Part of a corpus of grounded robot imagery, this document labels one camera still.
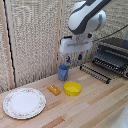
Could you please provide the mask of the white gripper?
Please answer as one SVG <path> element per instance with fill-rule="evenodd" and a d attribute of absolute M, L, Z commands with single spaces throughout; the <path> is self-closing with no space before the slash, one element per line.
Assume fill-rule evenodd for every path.
<path fill-rule="evenodd" d="M 73 40 L 71 36 L 64 37 L 60 40 L 60 48 L 59 51 L 62 54 L 69 54 L 75 52 L 82 52 L 89 50 L 92 47 L 92 37 L 87 36 L 83 40 Z M 79 54 L 78 60 L 82 61 L 82 54 Z M 66 62 L 71 63 L 71 57 L 67 56 Z"/>

